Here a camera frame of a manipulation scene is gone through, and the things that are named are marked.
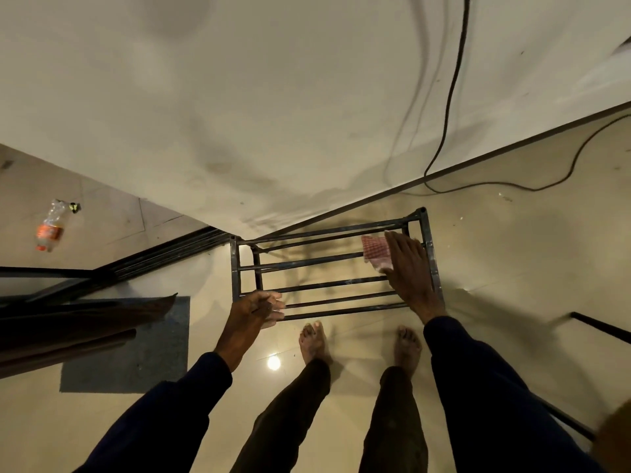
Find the person's right hand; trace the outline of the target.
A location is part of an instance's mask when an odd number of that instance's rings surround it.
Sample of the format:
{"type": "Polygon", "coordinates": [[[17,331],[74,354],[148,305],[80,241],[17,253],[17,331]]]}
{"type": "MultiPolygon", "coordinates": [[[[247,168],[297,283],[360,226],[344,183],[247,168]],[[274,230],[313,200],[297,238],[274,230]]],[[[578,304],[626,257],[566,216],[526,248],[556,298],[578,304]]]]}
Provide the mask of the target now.
{"type": "Polygon", "coordinates": [[[417,239],[386,231],[393,269],[404,278],[404,293],[397,295],[406,302],[425,325],[437,317],[447,316],[444,303],[432,286],[429,258],[417,239]]]}

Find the red checked cloth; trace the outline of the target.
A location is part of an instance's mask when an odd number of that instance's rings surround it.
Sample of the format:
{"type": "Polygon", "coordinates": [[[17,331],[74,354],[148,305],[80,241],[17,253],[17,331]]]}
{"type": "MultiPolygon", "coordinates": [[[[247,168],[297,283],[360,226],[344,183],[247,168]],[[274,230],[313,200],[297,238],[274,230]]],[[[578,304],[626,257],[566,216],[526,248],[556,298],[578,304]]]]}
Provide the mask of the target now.
{"type": "Polygon", "coordinates": [[[393,269],[389,244],[385,236],[362,235],[363,260],[378,272],[393,269]]]}

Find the black metal rack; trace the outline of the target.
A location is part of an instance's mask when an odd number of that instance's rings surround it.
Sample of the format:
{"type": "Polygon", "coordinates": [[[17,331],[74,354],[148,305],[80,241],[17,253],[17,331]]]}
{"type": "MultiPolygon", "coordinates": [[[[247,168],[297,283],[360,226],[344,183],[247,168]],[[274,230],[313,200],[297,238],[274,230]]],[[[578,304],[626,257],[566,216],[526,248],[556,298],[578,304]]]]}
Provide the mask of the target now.
{"type": "MultiPolygon", "coordinates": [[[[378,222],[353,224],[337,228],[290,233],[287,235],[268,236],[257,239],[242,239],[231,236],[229,241],[231,260],[232,301],[236,302],[247,295],[242,288],[242,276],[252,275],[255,290],[264,289],[264,276],[296,269],[312,267],[329,267],[334,263],[362,260],[372,265],[368,259],[369,248],[365,248],[363,237],[371,238],[372,245],[382,245],[381,237],[386,231],[400,231],[409,236],[409,229],[413,222],[420,227],[422,246],[428,256],[429,275],[433,291],[440,301],[444,302],[444,293],[437,259],[435,245],[430,227],[429,213],[426,207],[420,207],[404,217],[388,219],[378,222]],[[261,257],[298,247],[312,247],[324,244],[330,247],[337,241],[351,241],[355,251],[339,254],[328,254],[311,259],[282,260],[280,262],[263,263],[261,257]]],[[[289,310],[301,310],[300,313],[285,314],[284,321],[315,320],[317,318],[340,317],[363,313],[383,312],[406,308],[402,300],[388,301],[396,296],[393,289],[367,292],[361,294],[342,295],[332,298],[321,298],[308,302],[289,303],[289,310]]]]}

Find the person's left forearm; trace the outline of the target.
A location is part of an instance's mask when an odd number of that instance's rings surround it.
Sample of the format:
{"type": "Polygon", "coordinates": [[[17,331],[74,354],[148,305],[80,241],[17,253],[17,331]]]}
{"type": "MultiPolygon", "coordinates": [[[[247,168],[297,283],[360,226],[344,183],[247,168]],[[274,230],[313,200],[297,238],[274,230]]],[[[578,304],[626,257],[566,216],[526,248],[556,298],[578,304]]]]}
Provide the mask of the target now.
{"type": "Polygon", "coordinates": [[[243,335],[221,338],[177,381],[161,381],[108,429],[73,473],[189,473],[209,413],[248,350],[243,335]]]}

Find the person's right forearm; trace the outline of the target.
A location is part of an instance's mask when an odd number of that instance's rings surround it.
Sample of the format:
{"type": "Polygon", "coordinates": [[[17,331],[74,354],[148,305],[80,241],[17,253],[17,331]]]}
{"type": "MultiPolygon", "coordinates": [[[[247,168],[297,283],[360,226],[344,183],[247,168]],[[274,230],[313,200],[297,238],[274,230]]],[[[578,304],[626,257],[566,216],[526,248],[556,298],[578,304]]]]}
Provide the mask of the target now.
{"type": "Polygon", "coordinates": [[[605,473],[493,348],[441,308],[413,310],[424,324],[457,473],[605,473]]]}

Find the person's left foot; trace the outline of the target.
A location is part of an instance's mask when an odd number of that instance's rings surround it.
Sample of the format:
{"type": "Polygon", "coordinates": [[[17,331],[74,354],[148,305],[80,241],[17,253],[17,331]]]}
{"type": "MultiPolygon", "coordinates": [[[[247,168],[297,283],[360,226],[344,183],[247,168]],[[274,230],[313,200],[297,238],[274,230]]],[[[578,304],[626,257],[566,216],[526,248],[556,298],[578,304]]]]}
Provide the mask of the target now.
{"type": "Polygon", "coordinates": [[[334,363],[321,321],[306,324],[300,332],[298,343],[305,365],[314,360],[320,360],[328,366],[334,363]]]}

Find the person's foot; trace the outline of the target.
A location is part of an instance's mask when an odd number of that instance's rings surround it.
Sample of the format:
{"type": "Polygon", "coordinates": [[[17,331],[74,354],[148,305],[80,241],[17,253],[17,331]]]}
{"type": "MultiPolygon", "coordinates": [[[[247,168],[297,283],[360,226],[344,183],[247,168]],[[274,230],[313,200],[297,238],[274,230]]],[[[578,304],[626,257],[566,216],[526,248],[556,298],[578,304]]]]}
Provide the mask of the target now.
{"type": "Polygon", "coordinates": [[[414,329],[398,326],[394,343],[394,366],[400,368],[411,379],[418,368],[422,342],[414,329]]]}
{"type": "Polygon", "coordinates": [[[300,332],[298,343],[305,365],[314,360],[320,360],[328,366],[334,363],[321,321],[306,324],[300,332]]]}

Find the person's right foot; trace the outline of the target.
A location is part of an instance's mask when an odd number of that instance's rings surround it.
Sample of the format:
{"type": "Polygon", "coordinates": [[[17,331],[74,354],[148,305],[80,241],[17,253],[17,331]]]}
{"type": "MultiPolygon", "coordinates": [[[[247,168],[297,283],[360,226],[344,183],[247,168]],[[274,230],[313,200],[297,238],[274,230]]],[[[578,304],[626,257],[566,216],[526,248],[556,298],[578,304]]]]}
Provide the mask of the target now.
{"type": "Polygon", "coordinates": [[[414,329],[398,326],[394,343],[394,366],[400,368],[411,379],[418,368],[422,342],[414,329]]]}

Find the person's left leg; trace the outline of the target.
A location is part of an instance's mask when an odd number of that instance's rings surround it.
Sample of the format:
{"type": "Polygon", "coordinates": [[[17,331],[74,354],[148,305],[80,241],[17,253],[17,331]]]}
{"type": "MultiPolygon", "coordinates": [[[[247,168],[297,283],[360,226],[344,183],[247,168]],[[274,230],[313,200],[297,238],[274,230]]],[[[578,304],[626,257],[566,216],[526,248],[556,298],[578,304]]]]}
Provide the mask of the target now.
{"type": "Polygon", "coordinates": [[[257,417],[230,473],[290,473],[330,388],[329,365],[311,360],[257,417]]]}

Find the person's leg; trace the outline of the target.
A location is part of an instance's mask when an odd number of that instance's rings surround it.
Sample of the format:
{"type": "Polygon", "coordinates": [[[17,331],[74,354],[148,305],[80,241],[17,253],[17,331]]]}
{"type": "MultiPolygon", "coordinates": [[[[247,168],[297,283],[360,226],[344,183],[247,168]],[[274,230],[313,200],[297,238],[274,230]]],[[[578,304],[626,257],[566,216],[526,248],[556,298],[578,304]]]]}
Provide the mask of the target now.
{"type": "Polygon", "coordinates": [[[380,386],[359,473],[427,473],[429,451],[409,376],[388,367],[380,386]]]}
{"type": "Polygon", "coordinates": [[[290,473],[330,388],[329,365],[311,360],[257,417],[230,473],[290,473]]]}

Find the black door track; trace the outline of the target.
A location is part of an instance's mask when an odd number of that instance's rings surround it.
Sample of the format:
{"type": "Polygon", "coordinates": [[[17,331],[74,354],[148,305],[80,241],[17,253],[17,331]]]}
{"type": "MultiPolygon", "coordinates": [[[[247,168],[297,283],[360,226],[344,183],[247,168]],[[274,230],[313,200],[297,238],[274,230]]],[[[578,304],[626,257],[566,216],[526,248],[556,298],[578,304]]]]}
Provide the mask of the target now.
{"type": "Polygon", "coordinates": [[[4,315],[4,311],[59,305],[78,300],[124,281],[209,252],[225,245],[230,238],[231,234],[225,231],[206,227],[96,269],[0,267],[0,279],[62,279],[62,282],[35,293],[0,296],[0,316],[4,315]]]}

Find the grey floor mat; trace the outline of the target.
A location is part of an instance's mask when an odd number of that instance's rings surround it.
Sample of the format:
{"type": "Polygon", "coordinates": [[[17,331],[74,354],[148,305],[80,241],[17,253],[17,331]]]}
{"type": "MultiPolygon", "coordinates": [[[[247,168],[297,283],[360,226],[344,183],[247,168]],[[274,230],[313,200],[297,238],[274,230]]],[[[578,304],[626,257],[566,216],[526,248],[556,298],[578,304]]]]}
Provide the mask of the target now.
{"type": "Polygon", "coordinates": [[[188,370],[191,299],[178,296],[166,316],[136,328],[136,337],[112,350],[63,363],[59,391],[144,394],[188,370]]]}

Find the person's right leg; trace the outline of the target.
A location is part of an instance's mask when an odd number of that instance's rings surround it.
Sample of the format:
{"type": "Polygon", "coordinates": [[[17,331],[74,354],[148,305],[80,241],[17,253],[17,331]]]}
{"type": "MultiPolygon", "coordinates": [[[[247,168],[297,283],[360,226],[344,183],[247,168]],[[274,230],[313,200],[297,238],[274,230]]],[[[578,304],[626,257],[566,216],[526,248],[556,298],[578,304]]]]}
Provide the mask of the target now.
{"type": "Polygon", "coordinates": [[[429,451],[409,376],[388,367],[380,386],[359,473],[427,473],[429,451]]]}

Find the brown wooden door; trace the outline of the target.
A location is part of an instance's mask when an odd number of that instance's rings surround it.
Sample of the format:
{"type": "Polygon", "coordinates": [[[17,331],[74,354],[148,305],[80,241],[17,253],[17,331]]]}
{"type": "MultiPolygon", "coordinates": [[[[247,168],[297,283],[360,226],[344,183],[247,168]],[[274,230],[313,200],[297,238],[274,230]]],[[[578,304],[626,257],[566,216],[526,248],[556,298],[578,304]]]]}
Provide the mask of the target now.
{"type": "Polygon", "coordinates": [[[123,346],[139,327],[162,321],[176,300],[82,303],[0,318],[0,380],[123,346]]]}

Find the clear plastic bottle orange label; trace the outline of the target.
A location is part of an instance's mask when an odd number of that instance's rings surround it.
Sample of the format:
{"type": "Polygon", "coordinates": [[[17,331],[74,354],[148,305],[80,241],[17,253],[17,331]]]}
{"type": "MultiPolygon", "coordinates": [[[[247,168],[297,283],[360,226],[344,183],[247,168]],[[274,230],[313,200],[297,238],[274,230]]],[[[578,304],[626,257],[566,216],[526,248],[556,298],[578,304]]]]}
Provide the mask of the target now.
{"type": "Polygon", "coordinates": [[[51,252],[65,232],[68,217],[72,213],[70,203],[55,199],[52,201],[43,222],[36,230],[36,249],[51,252]]]}

